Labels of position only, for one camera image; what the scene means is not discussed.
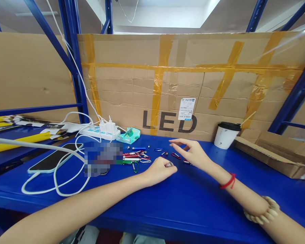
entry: white power strip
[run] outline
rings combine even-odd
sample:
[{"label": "white power strip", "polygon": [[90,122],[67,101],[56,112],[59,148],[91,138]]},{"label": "white power strip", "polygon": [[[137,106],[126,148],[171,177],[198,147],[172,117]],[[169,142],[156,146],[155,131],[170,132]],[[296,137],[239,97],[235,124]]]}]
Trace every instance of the white power strip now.
[{"label": "white power strip", "polygon": [[102,139],[112,141],[112,140],[115,140],[117,138],[117,136],[121,134],[121,132],[120,132],[120,130],[117,129],[114,134],[106,133],[106,132],[100,131],[99,126],[93,125],[93,126],[90,126],[88,128],[81,130],[79,132],[79,134],[92,136],[92,137],[96,137],[96,138],[101,137]]}]

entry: wooden bead bracelet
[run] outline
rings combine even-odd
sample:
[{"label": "wooden bead bracelet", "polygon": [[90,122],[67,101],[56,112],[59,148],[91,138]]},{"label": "wooden bead bracelet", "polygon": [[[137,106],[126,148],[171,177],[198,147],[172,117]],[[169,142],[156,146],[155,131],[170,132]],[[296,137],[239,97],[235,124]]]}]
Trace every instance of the wooden bead bracelet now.
[{"label": "wooden bead bracelet", "polygon": [[275,200],[273,200],[270,197],[267,196],[262,196],[270,205],[270,207],[268,208],[268,210],[261,216],[253,216],[250,215],[245,209],[243,209],[244,214],[246,216],[246,218],[249,221],[252,221],[256,224],[260,224],[263,225],[264,223],[270,223],[270,221],[273,221],[275,219],[276,216],[278,216],[278,211],[280,209],[280,206],[276,203]]}]

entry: barcode label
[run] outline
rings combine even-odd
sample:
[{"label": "barcode label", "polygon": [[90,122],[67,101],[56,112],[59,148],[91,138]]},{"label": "barcode label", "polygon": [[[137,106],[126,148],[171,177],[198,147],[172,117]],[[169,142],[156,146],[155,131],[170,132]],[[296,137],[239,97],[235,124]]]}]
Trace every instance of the barcode label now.
[{"label": "barcode label", "polygon": [[195,98],[182,98],[179,111],[179,120],[191,120],[193,115]]}]

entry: coffee cup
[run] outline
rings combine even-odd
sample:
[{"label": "coffee cup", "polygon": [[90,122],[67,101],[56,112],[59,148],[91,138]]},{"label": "coffee cup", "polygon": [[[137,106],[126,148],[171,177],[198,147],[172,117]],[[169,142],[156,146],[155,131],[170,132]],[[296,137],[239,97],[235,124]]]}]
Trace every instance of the coffee cup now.
[{"label": "coffee cup", "polygon": [[240,131],[240,124],[233,124],[230,122],[219,123],[214,142],[215,146],[221,149],[228,149]]}]

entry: cardboard box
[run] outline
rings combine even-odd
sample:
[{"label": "cardboard box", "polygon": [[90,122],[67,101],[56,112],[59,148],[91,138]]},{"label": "cardboard box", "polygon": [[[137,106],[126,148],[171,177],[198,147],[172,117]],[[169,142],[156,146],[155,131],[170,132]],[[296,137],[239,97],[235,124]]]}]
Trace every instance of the cardboard box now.
[{"label": "cardboard box", "polygon": [[[78,35],[78,41],[98,113],[148,135],[213,141],[219,122],[242,123],[254,111],[244,128],[267,130],[305,67],[305,32]],[[195,100],[191,120],[179,119],[184,98]],[[70,103],[70,73],[46,35],[0,33],[0,110]],[[77,108],[30,116],[60,122],[70,111]],[[68,121],[78,122],[77,114]]]},{"label": "cardboard box", "polygon": [[305,180],[305,142],[251,129],[243,131],[235,141],[238,149],[271,168],[289,178]]},{"label": "cardboard box", "polygon": [[[305,67],[305,33],[78,35],[89,97],[142,134],[213,141],[221,121],[268,130]],[[180,120],[182,99],[195,100]],[[89,108],[89,114],[95,117]]]}]

